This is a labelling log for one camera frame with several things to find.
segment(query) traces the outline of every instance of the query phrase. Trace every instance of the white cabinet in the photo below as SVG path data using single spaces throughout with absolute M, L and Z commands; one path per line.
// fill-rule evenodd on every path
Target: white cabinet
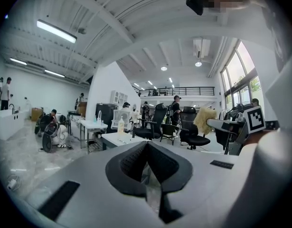
M 118 92 L 116 90 L 113 90 L 111 92 L 111 104 L 117 104 L 117 105 L 123 105 L 125 102 L 127 102 L 128 96 L 124 93 Z

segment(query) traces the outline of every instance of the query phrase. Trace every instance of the concrete floor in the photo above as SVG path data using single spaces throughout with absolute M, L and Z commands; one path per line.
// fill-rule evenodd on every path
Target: concrete floor
M 73 149 L 53 149 L 52 153 L 40 152 L 41 138 L 34 134 L 35 122 L 25 121 L 24 127 L 7 141 L 0 140 L 0 179 L 6 187 L 8 181 L 18 176 L 18 187 L 14 192 L 20 197 L 25 198 L 38 184 L 51 176 L 59 169 L 65 167 L 77 158 L 87 155 L 86 148 L 80 148 L 80 142 L 68 137 Z M 222 152 L 223 148 L 216 142 L 215 133 L 206 136 L 211 143 L 202 148 L 197 147 L 197 151 L 203 149 L 212 152 Z M 93 149 L 92 154 L 101 151 L 101 140 L 97 139 L 98 144 Z M 171 144 L 170 140 L 162 140 L 163 143 Z M 180 145 L 180 139 L 175 139 L 174 146 L 186 149 L 188 146 Z M 158 212 L 160 202 L 160 184 L 156 180 L 153 172 L 147 188 L 148 203 Z

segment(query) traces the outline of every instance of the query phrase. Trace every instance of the cardboard box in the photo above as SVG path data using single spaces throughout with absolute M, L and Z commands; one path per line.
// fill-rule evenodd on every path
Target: cardboard box
M 42 113 L 43 108 L 32 108 L 31 121 L 36 122 Z
M 87 110 L 87 102 L 81 102 L 78 106 L 78 113 L 85 117 L 85 112 Z

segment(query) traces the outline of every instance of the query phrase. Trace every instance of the fluorescent light tube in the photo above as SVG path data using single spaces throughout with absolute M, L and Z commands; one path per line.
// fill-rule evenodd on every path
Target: fluorescent light tube
M 57 28 L 54 25 L 50 25 L 50 24 L 46 23 L 45 21 L 42 21 L 39 19 L 37 21 L 36 25 L 38 28 L 44 29 L 48 32 L 51 32 L 51 33 L 53 33 L 53 34 L 55 34 L 63 39 L 66 39 L 72 43 L 76 42 L 77 37 L 72 36 L 71 34 L 67 33 L 66 31 L 64 31 L 60 28 Z
M 49 73 L 49 74 L 54 74 L 54 75 L 56 75 L 56 76 L 59 76 L 59 77 L 65 77 L 65 76 L 63 76 L 63 75 L 61 75 L 61 74 L 57 74 L 57 73 L 54 73 L 54 72 L 51 72 L 51 71 L 49 71 L 49 70 L 45 70 L 45 72 L 46 73 Z
M 27 63 L 25 63 L 25 62 L 21 62 L 21 61 L 19 61 L 19 60 L 13 59 L 13 58 L 10 58 L 10 60 L 13 61 L 13 62 L 21 63 L 21 64 L 23 64 L 23 65 L 26 65 L 26 64 L 27 64 Z

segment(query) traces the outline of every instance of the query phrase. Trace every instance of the beige fur pillow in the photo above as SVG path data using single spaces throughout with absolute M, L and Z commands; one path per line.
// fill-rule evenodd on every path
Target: beige fur pillow
M 217 111 L 209 108 L 201 107 L 193 124 L 198 127 L 198 130 L 207 135 L 210 133 L 212 127 L 207 125 L 207 119 L 216 119 Z

